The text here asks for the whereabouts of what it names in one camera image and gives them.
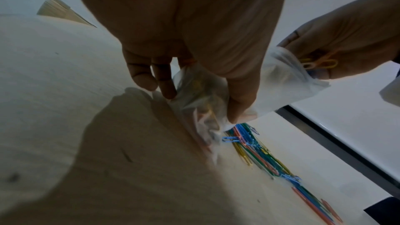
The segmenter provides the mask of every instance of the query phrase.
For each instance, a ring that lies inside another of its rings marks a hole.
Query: plastic bag
[[[181,69],[173,82],[178,93],[169,102],[170,107],[216,163],[223,132],[234,126],[226,117],[229,100],[226,79],[194,64]],[[262,63],[257,99],[238,123],[312,97],[328,86],[328,82],[310,77],[291,52],[274,47],[267,51]]]

